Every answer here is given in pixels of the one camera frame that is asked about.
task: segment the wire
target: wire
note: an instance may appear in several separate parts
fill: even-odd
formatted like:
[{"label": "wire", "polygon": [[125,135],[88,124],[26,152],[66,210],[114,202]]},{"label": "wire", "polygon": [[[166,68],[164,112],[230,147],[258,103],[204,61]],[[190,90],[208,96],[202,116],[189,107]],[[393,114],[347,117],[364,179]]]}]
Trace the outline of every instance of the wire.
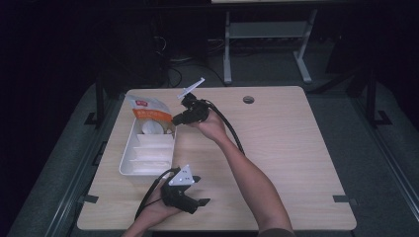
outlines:
[{"label": "wire", "polygon": [[193,100],[193,102],[196,103],[201,103],[201,104],[205,104],[206,106],[208,106],[210,109],[212,109],[214,112],[216,112],[217,115],[219,115],[219,117],[222,119],[222,121],[224,121],[225,125],[228,127],[228,129],[230,130],[231,134],[234,137],[234,140],[237,144],[238,149],[243,153],[244,153],[244,149],[243,146],[241,145],[240,139],[237,136],[237,133],[235,132],[233,126],[231,125],[231,123],[227,120],[227,118],[222,114],[222,112],[211,102],[211,101],[207,101],[207,100]]},{"label": "wire", "polygon": [[193,57],[184,57],[184,58],[179,58],[179,59],[170,59],[170,62],[173,62],[173,63],[184,63],[184,62],[187,62],[187,61],[191,61],[192,59],[194,59]]},{"label": "wire", "polygon": [[163,40],[164,44],[163,44],[162,48],[160,49],[160,51],[164,51],[164,49],[165,49],[165,48],[166,48],[166,46],[167,46],[167,41],[166,41],[166,39],[165,39],[165,38],[163,38],[163,37],[154,37],[154,39],[155,39],[155,40]]},{"label": "wire", "polygon": [[172,87],[172,88],[178,87],[181,84],[181,82],[182,82],[182,73],[179,70],[177,70],[177,69],[175,69],[173,67],[169,67],[169,69],[170,70],[173,70],[173,71],[175,71],[175,72],[177,72],[179,74],[179,81],[176,84],[172,84],[172,81],[171,81],[170,76],[169,76],[168,77],[168,80],[167,80],[167,87]]},{"label": "wire", "polygon": [[136,220],[138,218],[138,216],[141,214],[141,212],[148,206],[147,201],[150,198],[151,194],[153,193],[153,191],[155,190],[155,188],[157,187],[157,185],[160,183],[160,180],[163,179],[163,177],[170,173],[170,172],[176,172],[179,171],[180,168],[172,168],[170,170],[165,171],[159,178],[157,178],[154,183],[151,185],[150,189],[147,191],[147,193],[145,194],[144,198],[141,201],[141,204],[138,207],[138,210],[136,211],[135,214],[135,219]]},{"label": "wire", "polygon": [[148,207],[149,205],[154,204],[154,203],[156,203],[156,202],[158,202],[158,201],[160,201],[160,200],[162,200],[162,199],[163,199],[163,198],[159,198],[159,199],[157,199],[157,200],[154,200],[154,201],[152,201],[151,203],[149,203],[149,204],[145,205],[144,207]]},{"label": "wire", "polygon": [[186,64],[186,65],[176,65],[176,66],[177,67],[181,67],[181,66],[201,66],[201,67],[204,67],[204,68],[208,69],[209,71],[213,72],[213,74],[215,74],[215,76],[221,81],[222,85],[227,86],[227,85],[225,85],[224,80],[219,76],[219,74],[215,70],[213,70],[212,68],[210,68],[210,67],[208,67],[206,65],[201,65],[201,64]]},{"label": "wire", "polygon": [[135,72],[133,72],[132,70],[130,70],[128,67],[126,67],[125,64],[123,64],[120,60],[118,60],[113,54],[111,54],[109,51],[107,51],[101,43],[99,43],[96,38],[94,38],[95,43],[99,46],[99,48],[106,54],[108,55],[114,62],[116,62],[117,64],[119,64],[126,72],[128,72],[129,74],[131,74],[134,77],[137,77],[141,80],[145,80],[143,77],[137,75]]},{"label": "wire", "polygon": [[235,57],[248,57],[257,54],[256,47],[252,44],[249,45],[248,40],[236,40],[236,46],[230,44],[230,55]]},{"label": "wire", "polygon": [[215,55],[217,52],[224,49],[224,39],[209,39],[209,43],[214,42],[218,42],[218,44],[208,49],[208,55]]}]

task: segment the forearm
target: forearm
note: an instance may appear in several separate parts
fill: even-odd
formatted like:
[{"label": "forearm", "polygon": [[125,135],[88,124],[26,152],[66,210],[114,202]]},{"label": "forearm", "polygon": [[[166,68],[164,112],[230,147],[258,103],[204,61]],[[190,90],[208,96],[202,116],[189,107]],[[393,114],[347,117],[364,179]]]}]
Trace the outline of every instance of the forearm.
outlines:
[{"label": "forearm", "polygon": [[145,226],[135,225],[135,223],[129,227],[129,229],[123,234],[123,237],[142,237],[147,230]]},{"label": "forearm", "polygon": [[222,137],[215,143],[224,153],[259,230],[280,227],[293,231],[287,211],[270,179],[228,137]]}]

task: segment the metal stand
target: metal stand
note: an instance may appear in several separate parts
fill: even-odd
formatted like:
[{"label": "metal stand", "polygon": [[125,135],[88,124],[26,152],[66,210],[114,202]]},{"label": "metal stand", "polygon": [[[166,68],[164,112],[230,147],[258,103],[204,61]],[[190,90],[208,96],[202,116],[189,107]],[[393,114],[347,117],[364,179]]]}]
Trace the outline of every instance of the metal stand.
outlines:
[{"label": "metal stand", "polygon": [[381,119],[376,119],[376,90],[376,76],[374,75],[374,72],[371,71],[371,75],[369,77],[369,82],[367,86],[367,120],[372,127],[377,127],[377,125],[391,125],[392,122],[384,111],[378,111],[378,114],[381,116]]},{"label": "metal stand", "polygon": [[90,113],[84,124],[96,125],[96,128],[99,128],[105,116],[104,87],[100,75],[96,77],[96,119],[94,116],[95,113]]},{"label": "metal stand", "polygon": [[308,73],[307,67],[305,66],[305,63],[302,57],[304,56],[305,49],[307,48],[308,40],[311,35],[311,30],[313,29],[314,19],[316,15],[317,15],[317,10],[311,11],[310,18],[308,19],[307,25],[305,26],[305,29],[304,29],[304,35],[302,37],[302,45],[299,48],[299,51],[295,51],[293,53],[293,57],[295,58],[296,65],[298,66],[299,72],[301,73],[302,80],[306,84],[309,84],[312,81],[311,81],[310,74]]},{"label": "metal stand", "polygon": [[231,84],[230,66],[230,39],[252,38],[302,38],[302,44],[298,51],[293,53],[295,62],[304,83],[311,83],[311,77],[303,61],[305,49],[310,38],[317,10],[311,11],[308,21],[301,22],[260,22],[260,23],[231,23],[230,13],[225,18],[224,39],[224,84]]}]

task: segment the sleeve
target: sleeve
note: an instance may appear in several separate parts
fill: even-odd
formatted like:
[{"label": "sleeve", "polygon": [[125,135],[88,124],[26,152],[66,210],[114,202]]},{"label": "sleeve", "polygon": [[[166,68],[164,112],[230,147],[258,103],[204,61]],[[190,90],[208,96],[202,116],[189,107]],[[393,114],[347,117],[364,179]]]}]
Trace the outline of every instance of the sleeve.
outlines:
[{"label": "sleeve", "polygon": [[265,230],[258,237],[295,237],[295,235],[286,229],[278,228]]}]

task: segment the small white object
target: small white object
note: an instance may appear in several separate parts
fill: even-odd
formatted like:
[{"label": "small white object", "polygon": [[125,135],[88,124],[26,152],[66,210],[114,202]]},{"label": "small white object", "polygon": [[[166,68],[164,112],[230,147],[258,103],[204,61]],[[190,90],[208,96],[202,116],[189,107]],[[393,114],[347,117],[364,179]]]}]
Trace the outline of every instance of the small white object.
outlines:
[{"label": "small white object", "polygon": [[194,177],[192,176],[191,168],[186,165],[184,168],[176,174],[175,177],[169,182],[170,186],[185,186],[192,185],[194,183]]},{"label": "small white object", "polygon": [[155,120],[147,120],[143,125],[142,125],[142,132],[144,134],[164,134],[164,129],[163,127],[160,125],[160,123],[158,123]]},{"label": "small white object", "polygon": [[199,85],[201,85],[205,81],[206,81],[206,79],[201,77],[201,80],[199,82],[193,84],[192,86],[190,86],[188,88],[184,88],[183,93],[178,95],[178,99],[181,99],[182,97],[186,96],[188,93],[192,92],[195,88],[197,88]]}]

